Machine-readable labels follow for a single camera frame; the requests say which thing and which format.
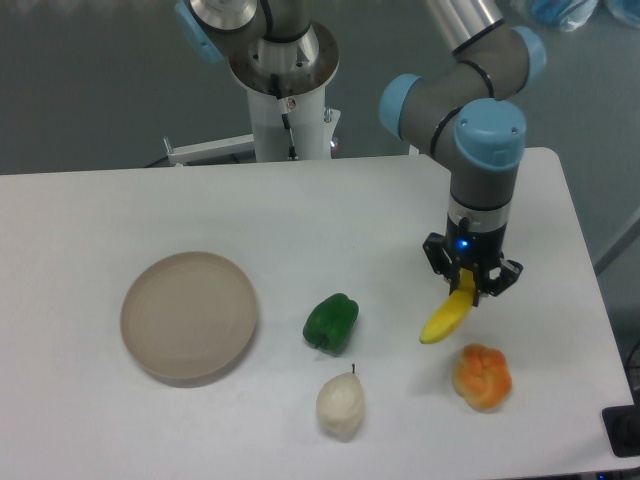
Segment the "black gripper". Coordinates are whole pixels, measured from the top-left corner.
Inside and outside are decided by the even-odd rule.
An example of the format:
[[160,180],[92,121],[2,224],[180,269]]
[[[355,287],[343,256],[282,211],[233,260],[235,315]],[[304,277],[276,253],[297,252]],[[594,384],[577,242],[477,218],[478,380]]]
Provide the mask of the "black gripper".
[[488,232],[475,232],[447,218],[446,237],[432,232],[422,248],[433,272],[449,285],[449,294],[458,289],[460,270],[472,271],[475,293],[473,305],[484,296],[497,297],[514,285],[523,265],[503,258],[506,225]]

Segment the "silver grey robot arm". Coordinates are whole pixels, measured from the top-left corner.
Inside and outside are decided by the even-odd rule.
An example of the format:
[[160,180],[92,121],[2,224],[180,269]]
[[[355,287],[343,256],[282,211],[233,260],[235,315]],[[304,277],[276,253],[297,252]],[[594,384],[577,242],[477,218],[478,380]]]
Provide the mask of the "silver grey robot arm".
[[[447,227],[423,249],[452,291],[497,296],[522,267],[502,251],[526,120],[511,97],[544,69],[540,38],[510,27],[492,1],[431,1],[454,67],[436,83],[401,75],[384,89],[381,124],[451,175]],[[250,101],[259,161],[330,154],[324,90],[339,65],[331,32],[304,1],[180,1],[175,15],[206,63],[227,61]]]

